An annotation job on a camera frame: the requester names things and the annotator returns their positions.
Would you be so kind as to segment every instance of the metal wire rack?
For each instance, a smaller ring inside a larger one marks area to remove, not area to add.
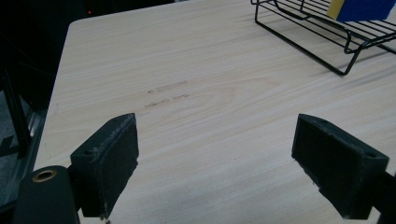
[[[339,76],[345,76],[349,73],[363,49],[376,46],[396,54],[395,48],[385,45],[386,42],[396,39],[396,24],[394,22],[388,20],[335,21],[326,15],[330,0],[250,0],[250,3],[256,6],[255,22],[257,24]],[[319,57],[312,50],[302,47],[290,38],[264,25],[259,21],[259,12],[264,9],[303,27],[315,35],[327,39],[330,43],[342,48],[345,54],[350,54],[351,59],[347,63],[345,70],[340,70]]]

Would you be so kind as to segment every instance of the yellow object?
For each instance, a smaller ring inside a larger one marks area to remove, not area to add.
[[[327,15],[337,20],[338,14],[340,14],[341,7],[344,4],[344,0],[332,0],[327,11]]]

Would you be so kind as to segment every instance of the dark background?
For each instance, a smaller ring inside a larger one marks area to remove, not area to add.
[[[72,21],[171,0],[2,0],[0,69],[36,110],[50,102],[67,29]]]

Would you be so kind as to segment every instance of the scratch mark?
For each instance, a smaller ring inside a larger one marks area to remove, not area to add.
[[[153,102],[153,103],[151,103],[149,105],[145,105],[145,108],[151,107],[151,106],[155,106],[155,105],[160,105],[160,104],[163,104],[163,103],[166,103],[166,102],[169,102],[169,99],[164,99],[164,100],[161,100],[159,102]]]
[[[187,98],[187,97],[189,97],[188,94],[182,94],[182,95],[179,95],[179,96],[175,96],[172,99],[177,100],[177,99],[180,99],[180,98]]]
[[[166,91],[166,90],[170,90],[170,89],[173,89],[174,87],[178,87],[178,86],[181,86],[181,85],[184,85],[184,84],[187,84],[187,83],[188,83],[188,81],[181,81],[181,82],[177,82],[177,83],[174,83],[174,84],[169,84],[169,85],[166,85],[166,86],[159,87],[156,90],[157,91]]]

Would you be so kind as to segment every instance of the wooden table top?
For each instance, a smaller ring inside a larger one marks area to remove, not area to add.
[[[72,23],[35,169],[67,167],[106,121],[136,113],[139,165],[111,223],[361,223],[343,220],[291,157],[297,116],[380,150],[394,174],[395,55],[366,50],[339,77],[263,30],[254,9],[197,0]]]

